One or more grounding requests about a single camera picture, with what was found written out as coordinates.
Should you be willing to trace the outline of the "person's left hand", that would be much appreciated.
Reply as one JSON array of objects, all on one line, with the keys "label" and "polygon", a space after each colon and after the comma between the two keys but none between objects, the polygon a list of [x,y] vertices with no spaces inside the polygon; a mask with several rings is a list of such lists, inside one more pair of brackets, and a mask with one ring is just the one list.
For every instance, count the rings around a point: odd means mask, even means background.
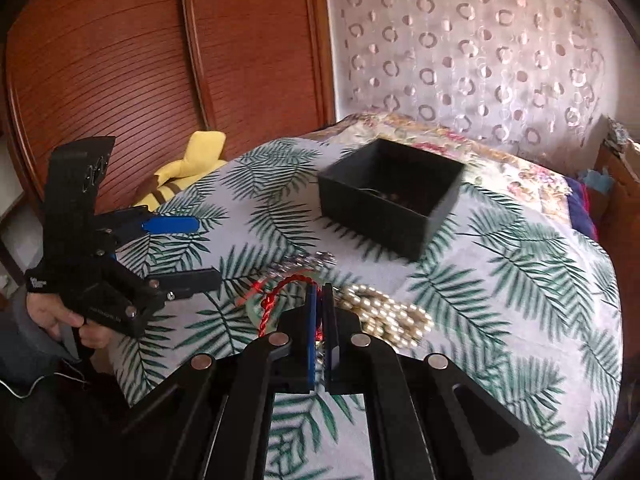
[{"label": "person's left hand", "polygon": [[26,295],[26,310],[29,317],[53,339],[62,339],[62,328],[77,328],[80,343],[90,349],[105,349],[114,337],[114,332],[91,320],[85,321],[78,313],[67,309],[58,295]]}]

